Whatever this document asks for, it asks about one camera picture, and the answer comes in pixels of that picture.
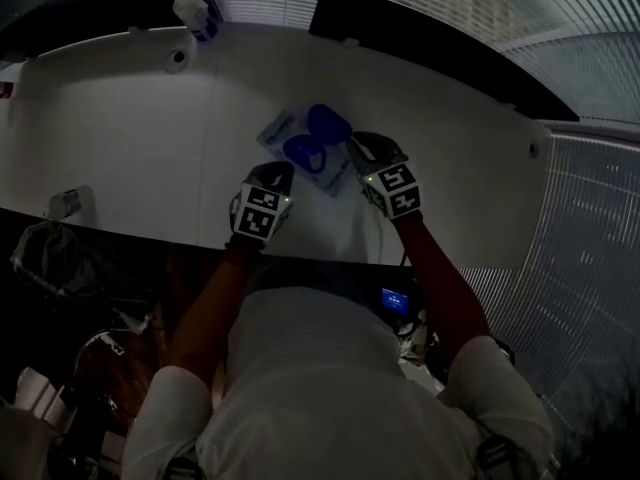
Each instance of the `white t-shirt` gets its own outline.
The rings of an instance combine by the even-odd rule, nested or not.
[[[162,478],[194,446],[208,480],[474,478],[485,427],[539,472],[551,454],[542,404],[491,338],[462,348],[436,398],[404,377],[397,339],[375,315],[308,288],[247,298],[229,335],[227,385],[213,414],[198,377],[160,370],[123,479]]]

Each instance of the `white table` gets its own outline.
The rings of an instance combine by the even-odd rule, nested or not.
[[[176,47],[179,74],[163,71]],[[424,187],[425,221],[459,267],[517,268],[544,191],[548,133],[455,80],[304,31],[225,24],[200,49],[182,29],[94,40],[0,72],[0,206],[40,215],[92,186],[99,229],[220,248],[229,200],[271,160],[258,133],[283,109],[326,103],[393,137]],[[529,144],[539,156],[529,156]],[[336,197],[294,180],[291,219],[267,252],[397,264],[389,222],[355,180]]]

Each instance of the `spray bottle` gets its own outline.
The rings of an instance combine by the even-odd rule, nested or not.
[[[204,0],[173,0],[173,12],[182,20],[189,32],[200,42],[212,39],[218,27]]]

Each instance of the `glove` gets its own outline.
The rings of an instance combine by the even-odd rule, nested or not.
[[[422,216],[420,183],[408,164],[409,157],[396,141],[377,133],[354,132],[347,151],[364,195],[386,217],[393,220],[410,212]]]
[[[289,162],[254,167],[229,205],[231,230],[268,242],[289,217],[292,184],[293,165]]]

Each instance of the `small screen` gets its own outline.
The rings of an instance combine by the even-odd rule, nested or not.
[[[409,314],[409,297],[386,288],[382,289],[382,305],[397,313]]]

